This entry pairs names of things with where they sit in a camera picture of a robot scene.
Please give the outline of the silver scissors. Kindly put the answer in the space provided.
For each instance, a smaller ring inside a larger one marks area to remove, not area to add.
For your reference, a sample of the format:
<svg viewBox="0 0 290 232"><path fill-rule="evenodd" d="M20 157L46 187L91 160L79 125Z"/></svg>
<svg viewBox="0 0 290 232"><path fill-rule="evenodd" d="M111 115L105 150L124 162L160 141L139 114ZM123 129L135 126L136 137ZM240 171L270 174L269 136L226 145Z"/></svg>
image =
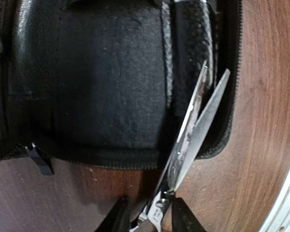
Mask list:
<svg viewBox="0 0 290 232"><path fill-rule="evenodd" d="M205 73L207 70L207 62L205 61L200 70L178 137L153 196L136 220L131 223L131 232L137 231L146 220L149 220L157 231L161 231L163 218L175 198L175 193L208 134L225 92L230 70L226 69L224 71L206 106L202 108L201 105L205 98Z"/></svg>

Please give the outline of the black zip tool case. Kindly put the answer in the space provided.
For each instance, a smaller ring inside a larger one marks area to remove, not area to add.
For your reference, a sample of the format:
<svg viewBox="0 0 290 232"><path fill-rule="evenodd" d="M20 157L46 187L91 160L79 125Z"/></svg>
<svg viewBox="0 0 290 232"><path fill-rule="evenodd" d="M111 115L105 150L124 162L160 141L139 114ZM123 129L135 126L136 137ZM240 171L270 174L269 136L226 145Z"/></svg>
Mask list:
<svg viewBox="0 0 290 232"><path fill-rule="evenodd" d="M226 146L240 67L240 0L0 0L0 161L163 167L203 62L204 108L230 77L195 159Z"/></svg>

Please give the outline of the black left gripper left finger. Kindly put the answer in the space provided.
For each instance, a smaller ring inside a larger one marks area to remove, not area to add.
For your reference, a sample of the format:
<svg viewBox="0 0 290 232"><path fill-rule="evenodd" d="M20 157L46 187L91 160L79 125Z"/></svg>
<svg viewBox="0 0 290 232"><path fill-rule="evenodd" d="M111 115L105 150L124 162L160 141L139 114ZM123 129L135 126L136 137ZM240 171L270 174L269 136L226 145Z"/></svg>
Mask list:
<svg viewBox="0 0 290 232"><path fill-rule="evenodd" d="M95 232L128 232L130 229L129 198L117 200Z"/></svg>

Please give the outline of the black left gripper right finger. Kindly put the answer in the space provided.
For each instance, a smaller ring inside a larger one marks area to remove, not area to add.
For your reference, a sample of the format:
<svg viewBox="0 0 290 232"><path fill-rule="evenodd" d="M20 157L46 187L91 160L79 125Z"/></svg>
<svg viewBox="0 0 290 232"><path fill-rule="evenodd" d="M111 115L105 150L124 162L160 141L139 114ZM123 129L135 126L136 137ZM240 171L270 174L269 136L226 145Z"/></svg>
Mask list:
<svg viewBox="0 0 290 232"><path fill-rule="evenodd" d="M206 232L182 198L175 198L172 203L172 231Z"/></svg>

